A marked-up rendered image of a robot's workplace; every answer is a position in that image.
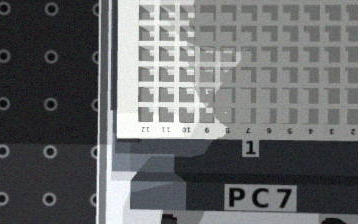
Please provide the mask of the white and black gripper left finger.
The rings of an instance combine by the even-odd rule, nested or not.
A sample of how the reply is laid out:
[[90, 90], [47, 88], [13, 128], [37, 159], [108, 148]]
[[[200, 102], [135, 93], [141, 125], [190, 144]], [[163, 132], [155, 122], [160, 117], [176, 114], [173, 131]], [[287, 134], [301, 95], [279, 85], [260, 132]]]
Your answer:
[[177, 217], [173, 217], [173, 214], [162, 214], [161, 224], [177, 224]]

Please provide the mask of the white well plate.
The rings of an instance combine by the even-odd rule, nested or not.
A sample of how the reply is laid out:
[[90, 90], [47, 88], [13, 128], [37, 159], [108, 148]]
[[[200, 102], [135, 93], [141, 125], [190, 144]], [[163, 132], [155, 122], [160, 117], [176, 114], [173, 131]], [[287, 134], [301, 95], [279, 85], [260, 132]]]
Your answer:
[[358, 141], [358, 0], [118, 0], [117, 138]]

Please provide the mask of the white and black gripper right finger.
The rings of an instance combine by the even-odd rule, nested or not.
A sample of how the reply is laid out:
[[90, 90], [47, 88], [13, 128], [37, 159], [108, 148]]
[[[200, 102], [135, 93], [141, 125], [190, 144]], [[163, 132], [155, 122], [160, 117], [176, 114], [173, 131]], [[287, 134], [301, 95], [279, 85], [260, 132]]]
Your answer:
[[326, 218], [325, 221], [322, 221], [321, 224], [346, 224], [339, 218]]

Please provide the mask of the black perforated plate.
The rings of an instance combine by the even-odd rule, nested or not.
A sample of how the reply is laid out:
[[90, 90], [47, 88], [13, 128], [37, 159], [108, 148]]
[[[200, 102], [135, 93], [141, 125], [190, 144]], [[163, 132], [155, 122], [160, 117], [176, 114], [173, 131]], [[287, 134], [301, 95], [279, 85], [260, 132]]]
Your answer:
[[99, 0], [0, 0], [0, 224], [96, 224]]

